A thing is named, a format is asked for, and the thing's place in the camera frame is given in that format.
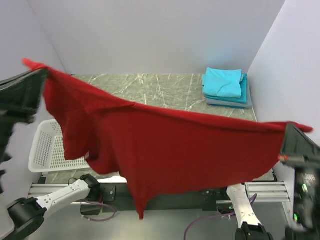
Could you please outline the grey folded t-shirt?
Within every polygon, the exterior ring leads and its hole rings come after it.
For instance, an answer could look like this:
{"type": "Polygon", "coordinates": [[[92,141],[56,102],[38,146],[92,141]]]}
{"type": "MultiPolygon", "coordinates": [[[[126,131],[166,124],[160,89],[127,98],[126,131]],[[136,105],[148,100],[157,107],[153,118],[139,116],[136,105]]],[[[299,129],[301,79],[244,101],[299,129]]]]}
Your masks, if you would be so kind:
{"type": "Polygon", "coordinates": [[[251,99],[251,91],[250,91],[250,83],[246,81],[246,103],[232,102],[232,101],[223,101],[216,100],[212,98],[205,98],[206,103],[211,106],[220,106],[227,108],[236,108],[236,109],[251,109],[253,107],[252,99],[251,99]]]}

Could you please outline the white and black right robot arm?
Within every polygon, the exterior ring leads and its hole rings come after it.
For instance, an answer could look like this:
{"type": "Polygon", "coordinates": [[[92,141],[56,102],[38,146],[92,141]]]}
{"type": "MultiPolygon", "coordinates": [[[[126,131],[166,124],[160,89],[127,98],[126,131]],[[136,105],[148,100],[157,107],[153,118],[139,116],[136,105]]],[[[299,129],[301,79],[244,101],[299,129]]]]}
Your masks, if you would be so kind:
{"type": "MultiPolygon", "coordinates": [[[[320,147],[296,125],[286,126],[279,161],[295,170],[293,220],[301,230],[285,228],[287,240],[320,238],[320,147]]],[[[256,217],[245,186],[226,182],[219,187],[222,198],[231,200],[238,229],[237,240],[271,240],[273,236],[256,217]]]]}

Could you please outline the white plastic laundry basket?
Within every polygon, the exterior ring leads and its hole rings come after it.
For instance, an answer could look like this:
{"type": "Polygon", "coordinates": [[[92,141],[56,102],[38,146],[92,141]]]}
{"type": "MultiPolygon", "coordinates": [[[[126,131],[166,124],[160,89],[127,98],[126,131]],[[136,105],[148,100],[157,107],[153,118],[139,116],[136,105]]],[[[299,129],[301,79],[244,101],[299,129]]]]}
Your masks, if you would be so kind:
{"type": "Polygon", "coordinates": [[[47,173],[87,169],[85,159],[66,160],[63,134],[54,119],[38,125],[29,155],[28,169],[33,173],[47,173]]]}

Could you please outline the teal folded t-shirt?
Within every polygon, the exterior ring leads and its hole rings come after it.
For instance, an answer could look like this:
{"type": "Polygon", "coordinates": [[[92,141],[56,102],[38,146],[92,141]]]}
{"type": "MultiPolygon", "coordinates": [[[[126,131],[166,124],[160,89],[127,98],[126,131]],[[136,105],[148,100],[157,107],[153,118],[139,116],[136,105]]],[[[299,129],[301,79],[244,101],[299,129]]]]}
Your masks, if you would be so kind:
{"type": "Polygon", "coordinates": [[[241,88],[241,97],[234,98],[234,97],[217,97],[217,96],[210,96],[210,95],[204,95],[206,98],[218,100],[218,101],[224,101],[224,102],[233,102],[233,103],[240,103],[240,104],[246,104],[248,102],[247,96],[249,95],[248,88],[248,78],[247,74],[242,74],[242,81],[239,83],[241,88]]]}

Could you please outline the aluminium frame rail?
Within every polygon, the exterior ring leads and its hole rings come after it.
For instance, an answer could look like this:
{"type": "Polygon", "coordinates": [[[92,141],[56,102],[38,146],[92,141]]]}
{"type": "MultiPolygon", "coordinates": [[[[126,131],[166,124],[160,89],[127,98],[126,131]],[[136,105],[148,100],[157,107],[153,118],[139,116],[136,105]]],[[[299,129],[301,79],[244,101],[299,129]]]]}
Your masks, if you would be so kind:
{"type": "MultiPolygon", "coordinates": [[[[65,187],[70,186],[71,184],[32,184],[28,193],[28,197],[37,198],[47,196],[53,192],[57,192],[65,187]]],[[[289,201],[289,195],[283,182],[247,182],[244,184],[244,192],[247,194],[249,198],[253,197],[254,195],[257,195],[257,203],[277,203],[289,201]]],[[[98,193],[95,193],[88,199],[94,201],[101,201],[98,199],[98,197],[102,196],[102,191],[100,189],[98,193]]]]}

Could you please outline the light blue folded t-shirt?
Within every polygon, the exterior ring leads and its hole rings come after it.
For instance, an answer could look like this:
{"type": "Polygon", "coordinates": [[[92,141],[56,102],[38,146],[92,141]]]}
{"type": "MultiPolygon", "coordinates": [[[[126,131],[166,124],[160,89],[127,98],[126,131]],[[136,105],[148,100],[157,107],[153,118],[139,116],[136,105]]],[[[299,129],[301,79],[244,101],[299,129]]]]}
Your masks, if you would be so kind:
{"type": "Polygon", "coordinates": [[[242,96],[241,69],[222,70],[208,67],[202,75],[202,92],[204,95],[219,98],[240,98],[242,96]]]}

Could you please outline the red t-shirt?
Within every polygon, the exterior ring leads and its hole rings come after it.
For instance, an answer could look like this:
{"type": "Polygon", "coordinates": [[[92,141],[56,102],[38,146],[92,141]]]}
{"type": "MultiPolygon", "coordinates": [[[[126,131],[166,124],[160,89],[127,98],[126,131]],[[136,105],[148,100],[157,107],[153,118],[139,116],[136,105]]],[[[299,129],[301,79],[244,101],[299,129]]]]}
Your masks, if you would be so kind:
{"type": "Polygon", "coordinates": [[[256,122],[121,99],[49,68],[47,111],[62,130],[64,157],[127,180],[143,217],[157,195],[250,182],[278,162],[288,122],[256,122]]]}

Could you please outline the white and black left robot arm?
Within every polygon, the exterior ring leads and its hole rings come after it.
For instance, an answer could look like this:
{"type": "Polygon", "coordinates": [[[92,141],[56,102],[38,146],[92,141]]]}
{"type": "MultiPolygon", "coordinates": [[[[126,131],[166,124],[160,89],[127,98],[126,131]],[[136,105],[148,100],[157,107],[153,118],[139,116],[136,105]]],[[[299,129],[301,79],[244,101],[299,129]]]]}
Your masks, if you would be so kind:
{"type": "MultiPolygon", "coordinates": [[[[47,68],[27,71],[0,83],[0,161],[11,160],[6,153],[15,124],[32,124],[49,75],[47,68]]],[[[94,201],[100,183],[90,174],[75,183],[41,197],[19,198],[10,205],[0,201],[0,238],[23,240],[33,234],[52,214],[77,201],[94,201]]]]}

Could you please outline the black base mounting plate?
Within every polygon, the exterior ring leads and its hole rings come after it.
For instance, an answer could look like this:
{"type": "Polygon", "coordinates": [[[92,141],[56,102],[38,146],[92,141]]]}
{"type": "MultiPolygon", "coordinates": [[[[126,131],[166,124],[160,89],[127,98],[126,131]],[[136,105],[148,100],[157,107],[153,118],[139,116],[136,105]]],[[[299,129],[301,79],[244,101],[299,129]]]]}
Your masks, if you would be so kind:
{"type": "MultiPolygon", "coordinates": [[[[136,210],[135,201],[125,183],[102,183],[102,196],[98,199],[118,211],[136,210]]],[[[206,189],[183,194],[161,194],[148,201],[147,211],[155,210],[202,210],[217,211],[219,204],[231,204],[227,189],[206,189]]]]}

